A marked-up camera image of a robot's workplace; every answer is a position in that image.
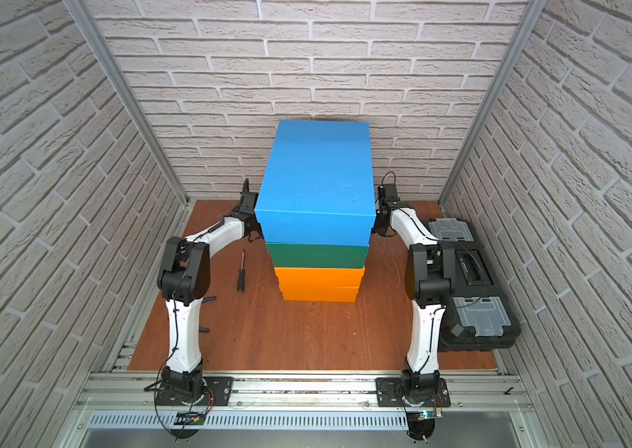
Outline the green shoebox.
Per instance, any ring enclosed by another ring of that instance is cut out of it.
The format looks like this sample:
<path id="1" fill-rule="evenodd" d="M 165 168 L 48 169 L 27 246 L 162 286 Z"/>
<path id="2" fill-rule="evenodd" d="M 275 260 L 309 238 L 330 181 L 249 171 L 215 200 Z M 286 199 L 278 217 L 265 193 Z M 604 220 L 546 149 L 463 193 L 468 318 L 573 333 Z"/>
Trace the green shoebox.
<path id="1" fill-rule="evenodd" d="M 279 268 L 362 269 L 368 246 L 329 246 L 267 243 L 273 265 Z"/>

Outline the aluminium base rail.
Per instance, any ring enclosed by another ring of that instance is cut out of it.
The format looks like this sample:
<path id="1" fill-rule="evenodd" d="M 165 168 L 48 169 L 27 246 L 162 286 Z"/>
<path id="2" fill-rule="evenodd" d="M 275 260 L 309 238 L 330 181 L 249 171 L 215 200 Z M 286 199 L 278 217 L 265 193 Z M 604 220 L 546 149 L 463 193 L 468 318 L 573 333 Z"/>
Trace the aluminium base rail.
<path id="1" fill-rule="evenodd" d="M 325 429 L 404 430 L 409 423 L 448 414 L 504 414 L 517 421 L 534 411 L 519 377 L 494 371 L 445 373 L 448 408 L 379 407 L 375 373 L 270 373 L 217 371 L 231 376 L 228 405 L 157 406 L 152 373 L 94 373 L 73 409 L 79 429 Z"/>

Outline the corner aluminium post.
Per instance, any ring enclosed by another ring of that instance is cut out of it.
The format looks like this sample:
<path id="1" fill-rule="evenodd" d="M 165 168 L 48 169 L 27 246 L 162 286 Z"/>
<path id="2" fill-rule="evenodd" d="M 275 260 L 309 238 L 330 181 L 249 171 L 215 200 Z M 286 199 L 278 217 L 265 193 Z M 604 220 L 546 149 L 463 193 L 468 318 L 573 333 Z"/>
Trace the corner aluminium post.
<path id="1" fill-rule="evenodd" d="M 160 144 L 156 132 L 148 121 L 131 85 L 129 85 L 129 80 L 122 71 L 118 63 L 118 59 L 116 59 L 116 56 L 110 49 L 106 38 L 97 24 L 97 21 L 92 16 L 87 2 L 67 0 L 64 1 L 64 4 L 73 16 L 75 24 L 84 35 L 87 43 L 90 45 L 90 48 L 92 49 L 97 61 L 100 63 L 105 76 L 109 79 L 115 89 L 119 100 L 122 102 L 122 105 L 131 117 L 137 131 L 142 136 L 144 143 L 146 143 L 146 147 L 155 159 L 156 164 L 162 175 L 166 178 L 168 185 L 172 189 L 179 203 L 181 203 L 183 207 L 187 207 L 189 205 L 189 198 L 185 192 L 185 188 L 176 175 L 172 164 Z"/>
<path id="2" fill-rule="evenodd" d="M 485 95 L 478 108 L 478 112 L 476 112 L 476 115 L 468 128 L 465 139 L 463 140 L 454 163 L 448 172 L 447 182 L 442 188 L 441 194 L 437 199 L 437 203 L 439 205 L 444 205 L 452 194 L 455 183 L 458 180 L 459 175 L 461 175 L 464 165 L 476 145 L 476 141 L 478 141 L 478 136 L 485 128 L 491 112 L 495 109 L 495 106 L 506 87 L 514 67 L 526 47 L 528 40 L 534 31 L 534 27 L 536 26 L 546 5 L 547 0 L 534 0 L 527 3 L 513 38 L 506 48 L 504 57 L 501 60 L 500 65 L 498 65 L 488 89 L 485 91 Z"/>

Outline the blue shoebox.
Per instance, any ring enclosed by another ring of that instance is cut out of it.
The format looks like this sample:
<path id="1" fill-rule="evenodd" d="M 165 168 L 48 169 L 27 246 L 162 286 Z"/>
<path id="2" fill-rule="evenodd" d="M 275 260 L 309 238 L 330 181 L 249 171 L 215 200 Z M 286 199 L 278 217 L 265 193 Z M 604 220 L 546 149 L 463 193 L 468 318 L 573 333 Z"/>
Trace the blue shoebox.
<path id="1" fill-rule="evenodd" d="M 369 124 L 281 121 L 256 218 L 269 243 L 368 246 L 376 219 Z"/>

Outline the black handled screwdriver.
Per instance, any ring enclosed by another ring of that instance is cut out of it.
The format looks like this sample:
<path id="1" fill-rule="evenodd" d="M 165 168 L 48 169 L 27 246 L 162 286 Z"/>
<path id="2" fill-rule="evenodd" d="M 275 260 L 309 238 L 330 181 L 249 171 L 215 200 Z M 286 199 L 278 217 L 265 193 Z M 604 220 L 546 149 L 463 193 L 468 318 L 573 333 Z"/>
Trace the black handled screwdriver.
<path id="1" fill-rule="evenodd" d="M 243 251 L 243 252 L 241 252 L 241 263 L 240 263 L 239 275 L 238 275 L 238 279 L 237 279 L 237 291 L 238 292 L 245 291 L 245 276 L 246 276 L 246 271 L 245 271 L 245 251 Z"/>

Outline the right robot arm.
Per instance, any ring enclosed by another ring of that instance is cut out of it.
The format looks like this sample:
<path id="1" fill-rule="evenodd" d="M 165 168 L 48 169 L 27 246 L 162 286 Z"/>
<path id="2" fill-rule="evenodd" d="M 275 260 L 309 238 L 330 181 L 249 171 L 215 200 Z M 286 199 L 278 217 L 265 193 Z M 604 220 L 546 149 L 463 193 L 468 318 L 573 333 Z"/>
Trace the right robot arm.
<path id="1" fill-rule="evenodd" d="M 413 309 L 412 334 L 406 368 L 402 371 L 403 394 L 411 401 L 435 395 L 440 384 L 438 347 L 450 280 L 443 267 L 439 239 L 418 218 L 416 210 L 402 201 L 394 183 L 377 188 L 377 218 L 373 233 L 389 230 L 407 247 L 405 287 Z"/>

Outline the left corner aluminium post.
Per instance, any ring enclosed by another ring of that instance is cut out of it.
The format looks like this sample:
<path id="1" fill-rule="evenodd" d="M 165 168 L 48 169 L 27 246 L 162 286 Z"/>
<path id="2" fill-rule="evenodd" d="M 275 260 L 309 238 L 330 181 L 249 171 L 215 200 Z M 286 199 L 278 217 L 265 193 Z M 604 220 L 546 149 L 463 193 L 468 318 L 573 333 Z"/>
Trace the left corner aluminium post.
<path id="1" fill-rule="evenodd" d="M 146 143 L 146 147 L 155 159 L 156 164 L 162 175 L 166 178 L 168 185 L 172 189 L 179 203 L 181 203 L 183 207 L 187 207 L 189 205 L 189 198 L 185 192 L 185 188 L 176 175 L 172 164 L 160 144 L 156 132 L 148 121 L 131 85 L 129 85 L 129 80 L 122 71 L 118 63 L 118 59 L 116 59 L 116 56 L 110 49 L 106 38 L 97 24 L 97 21 L 92 16 L 87 2 L 67 0 L 64 1 L 64 4 L 73 16 L 75 24 L 84 35 L 87 43 L 90 45 L 90 48 L 92 49 L 97 61 L 100 63 L 105 76 L 109 79 L 115 89 L 119 100 L 122 102 L 122 105 L 131 117 L 137 131 L 142 136 L 144 143 Z"/>

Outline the black plastic toolbox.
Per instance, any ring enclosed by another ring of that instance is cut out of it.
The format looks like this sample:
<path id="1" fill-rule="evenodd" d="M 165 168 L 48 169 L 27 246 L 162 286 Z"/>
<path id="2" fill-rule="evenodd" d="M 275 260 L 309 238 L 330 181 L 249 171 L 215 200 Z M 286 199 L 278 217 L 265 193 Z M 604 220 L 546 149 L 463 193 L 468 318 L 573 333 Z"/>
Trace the black plastic toolbox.
<path id="1" fill-rule="evenodd" d="M 440 240 L 451 285 L 439 348 L 489 352 L 512 347 L 521 329 L 476 230 L 457 218 L 436 218 L 427 227 Z"/>

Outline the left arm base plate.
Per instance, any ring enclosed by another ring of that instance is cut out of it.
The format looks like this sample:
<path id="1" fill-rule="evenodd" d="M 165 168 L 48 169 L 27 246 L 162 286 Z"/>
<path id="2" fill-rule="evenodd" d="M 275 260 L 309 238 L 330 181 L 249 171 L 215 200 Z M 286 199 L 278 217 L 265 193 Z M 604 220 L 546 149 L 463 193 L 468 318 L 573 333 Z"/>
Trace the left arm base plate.
<path id="1" fill-rule="evenodd" d="M 168 386 L 159 386 L 156 392 L 155 403 L 157 406 L 189 406 L 205 407 L 210 400 L 209 392 L 215 399 L 214 406 L 225 407 L 228 405 L 234 377 L 231 376 L 207 376 L 203 378 L 203 391 L 200 397 L 193 398 L 187 393 L 179 392 Z"/>

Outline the orange shoebox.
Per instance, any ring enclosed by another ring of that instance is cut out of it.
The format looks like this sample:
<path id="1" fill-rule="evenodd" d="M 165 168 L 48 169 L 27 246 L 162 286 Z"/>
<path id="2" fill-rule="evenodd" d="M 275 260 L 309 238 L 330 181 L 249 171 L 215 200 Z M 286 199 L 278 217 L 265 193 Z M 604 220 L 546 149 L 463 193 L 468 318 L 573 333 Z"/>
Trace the orange shoebox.
<path id="1" fill-rule="evenodd" d="M 358 287 L 282 287 L 281 293 L 286 302 L 356 302 Z"/>
<path id="2" fill-rule="evenodd" d="M 360 287 L 366 269 L 277 267 L 281 287 Z"/>

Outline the blue handled pliers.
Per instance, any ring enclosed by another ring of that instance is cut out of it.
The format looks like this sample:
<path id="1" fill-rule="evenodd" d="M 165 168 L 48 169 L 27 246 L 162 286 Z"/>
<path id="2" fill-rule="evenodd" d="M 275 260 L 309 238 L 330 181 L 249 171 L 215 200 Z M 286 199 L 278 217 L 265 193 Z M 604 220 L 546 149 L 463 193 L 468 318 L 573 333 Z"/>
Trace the blue handled pliers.
<path id="1" fill-rule="evenodd" d="M 202 299 L 202 305 L 207 304 L 208 302 L 214 302 L 214 301 L 216 301 L 216 297 L 215 297 L 215 296 L 213 296 L 213 297 L 208 297 L 208 298 L 204 298 L 204 299 Z M 200 333 L 209 333 L 209 332 L 210 332 L 210 329 L 209 329 L 209 328 L 206 328 L 206 327 L 200 327 L 200 328 L 198 329 L 198 331 L 199 331 Z"/>

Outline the orange shoebox front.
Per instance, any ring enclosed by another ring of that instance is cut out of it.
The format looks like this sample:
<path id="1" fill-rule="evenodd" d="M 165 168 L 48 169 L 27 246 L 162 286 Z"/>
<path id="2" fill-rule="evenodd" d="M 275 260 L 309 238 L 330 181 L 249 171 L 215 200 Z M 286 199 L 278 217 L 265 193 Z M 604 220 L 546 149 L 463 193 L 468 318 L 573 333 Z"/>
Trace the orange shoebox front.
<path id="1" fill-rule="evenodd" d="M 366 269 L 277 267 L 281 287 L 360 287 Z"/>

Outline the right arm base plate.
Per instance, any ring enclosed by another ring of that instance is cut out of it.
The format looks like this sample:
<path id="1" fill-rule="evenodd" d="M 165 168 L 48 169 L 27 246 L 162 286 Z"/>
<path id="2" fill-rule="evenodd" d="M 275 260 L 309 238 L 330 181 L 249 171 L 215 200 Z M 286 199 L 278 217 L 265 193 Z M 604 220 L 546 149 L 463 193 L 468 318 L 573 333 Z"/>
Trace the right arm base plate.
<path id="1" fill-rule="evenodd" d="M 385 408 L 448 408 L 451 406 L 450 392 L 444 378 L 431 392 L 406 393 L 406 387 L 396 377 L 377 377 L 375 380 L 378 406 Z"/>

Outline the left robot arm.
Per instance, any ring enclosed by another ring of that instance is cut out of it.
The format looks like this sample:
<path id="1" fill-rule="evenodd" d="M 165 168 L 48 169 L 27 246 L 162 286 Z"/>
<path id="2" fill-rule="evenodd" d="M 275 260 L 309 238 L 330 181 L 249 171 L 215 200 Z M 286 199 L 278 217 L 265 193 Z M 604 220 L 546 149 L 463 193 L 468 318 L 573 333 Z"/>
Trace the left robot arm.
<path id="1" fill-rule="evenodd" d="M 164 248 L 157 287 L 169 312 L 170 355 L 160 372 L 159 388 L 193 403 L 205 391 L 198 335 L 200 308 L 211 285 L 211 257 L 251 233 L 258 194 L 243 182 L 239 203 L 213 226 L 187 237 L 172 237 Z"/>

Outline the orange shoebox rear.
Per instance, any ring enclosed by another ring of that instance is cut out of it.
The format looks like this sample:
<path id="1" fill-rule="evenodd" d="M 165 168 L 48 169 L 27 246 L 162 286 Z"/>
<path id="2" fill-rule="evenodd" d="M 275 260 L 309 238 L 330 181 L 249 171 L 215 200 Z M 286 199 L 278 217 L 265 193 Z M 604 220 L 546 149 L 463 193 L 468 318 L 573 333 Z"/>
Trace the orange shoebox rear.
<path id="1" fill-rule="evenodd" d="M 358 287 L 282 287 L 281 293 L 286 302 L 356 302 Z"/>

